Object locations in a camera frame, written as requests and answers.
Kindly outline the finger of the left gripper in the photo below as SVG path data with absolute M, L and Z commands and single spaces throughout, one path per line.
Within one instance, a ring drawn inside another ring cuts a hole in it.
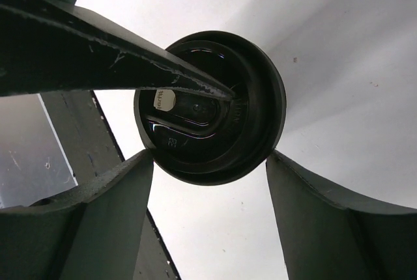
M 173 89 L 233 91 L 105 17 L 56 0 L 1 0 L 1 95 Z

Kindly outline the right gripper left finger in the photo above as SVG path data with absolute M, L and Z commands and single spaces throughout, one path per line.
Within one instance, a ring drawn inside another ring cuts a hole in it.
M 1 210 L 2 279 L 132 279 L 151 189 L 143 150 L 31 206 Z

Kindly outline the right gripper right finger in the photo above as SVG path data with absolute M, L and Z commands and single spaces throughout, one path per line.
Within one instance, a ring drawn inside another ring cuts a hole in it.
M 278 151 L 266 173 L 289 279 L 415 279 L 416 210 L 354 192 Z

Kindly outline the black cup lid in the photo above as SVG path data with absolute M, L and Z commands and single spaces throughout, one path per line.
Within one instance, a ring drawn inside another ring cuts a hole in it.
M 136 91 L 141 140 L 169 175 L 216 186 L 252 172 L 275 149 L 286 114 L 278 69 L 254 43 L 224 31 L 185 36 L 168 51 L 234 92 L 230 101 L 173 89 Z

